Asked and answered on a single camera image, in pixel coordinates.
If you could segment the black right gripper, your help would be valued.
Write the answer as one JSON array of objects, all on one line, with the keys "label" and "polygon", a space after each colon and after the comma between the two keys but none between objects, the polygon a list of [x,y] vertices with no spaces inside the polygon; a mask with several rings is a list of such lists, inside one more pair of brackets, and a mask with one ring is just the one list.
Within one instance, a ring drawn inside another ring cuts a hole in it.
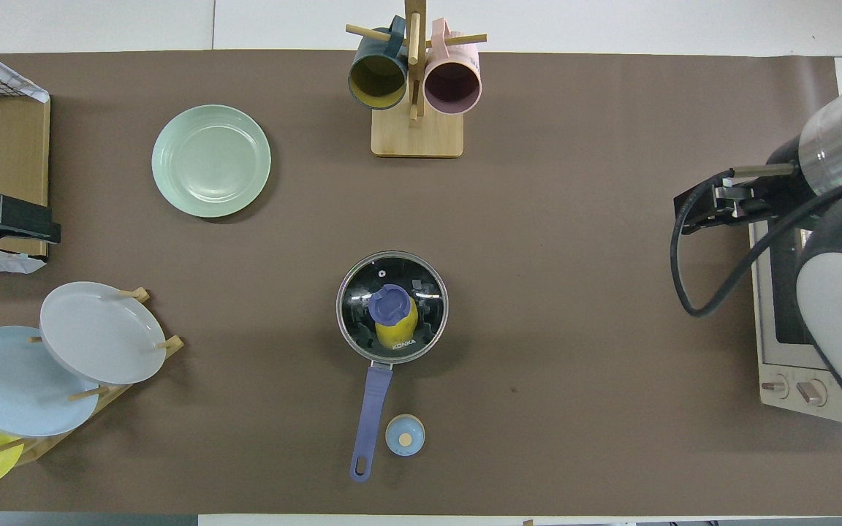
[{"label": "black right gripper", "polygon": [[789,164],[788,174],[766,173],[751,182],[734,183],[735,170],[713,186],[695,186],[674,197],[675,223],[682,235],[719,224],[751,224],[782,218],[815,197],[799,163],[799,140],[792,139],[771,154],[766,166]]}]

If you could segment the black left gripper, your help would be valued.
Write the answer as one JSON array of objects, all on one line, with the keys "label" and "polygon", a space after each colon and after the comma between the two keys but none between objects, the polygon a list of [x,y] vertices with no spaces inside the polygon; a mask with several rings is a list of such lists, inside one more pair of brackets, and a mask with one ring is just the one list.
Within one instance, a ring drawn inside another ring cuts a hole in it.
[{"label": "black left gripper", "polygon": [[0,194],[0,239],[61,242],[61,225],[51,220],[51,209],[26,200]]}]

